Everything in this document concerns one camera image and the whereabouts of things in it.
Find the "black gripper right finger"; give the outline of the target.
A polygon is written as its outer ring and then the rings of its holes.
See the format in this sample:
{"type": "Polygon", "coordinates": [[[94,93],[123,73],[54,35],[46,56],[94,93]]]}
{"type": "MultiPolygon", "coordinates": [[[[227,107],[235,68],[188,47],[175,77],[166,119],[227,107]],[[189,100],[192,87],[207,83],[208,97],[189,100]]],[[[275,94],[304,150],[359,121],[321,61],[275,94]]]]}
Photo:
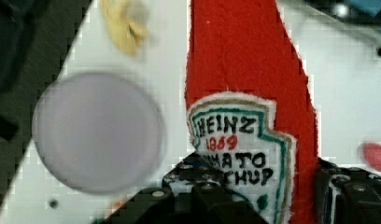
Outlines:
{"type": "Polygon", "coordinates": [[[315,207],[317,224],[381,224],[381,175],[320,159],[315,207]]]}

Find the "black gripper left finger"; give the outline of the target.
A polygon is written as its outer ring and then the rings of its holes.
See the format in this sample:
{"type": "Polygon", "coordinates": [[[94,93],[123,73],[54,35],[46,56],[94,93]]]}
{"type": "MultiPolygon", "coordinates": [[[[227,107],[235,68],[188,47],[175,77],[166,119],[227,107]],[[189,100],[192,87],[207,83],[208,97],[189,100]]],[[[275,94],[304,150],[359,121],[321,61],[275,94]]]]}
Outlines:
{"type": "Polygon", "coordinates": [[[225,174],[192,153],[162,178],[94,224],[267,224],[225,174]]]}

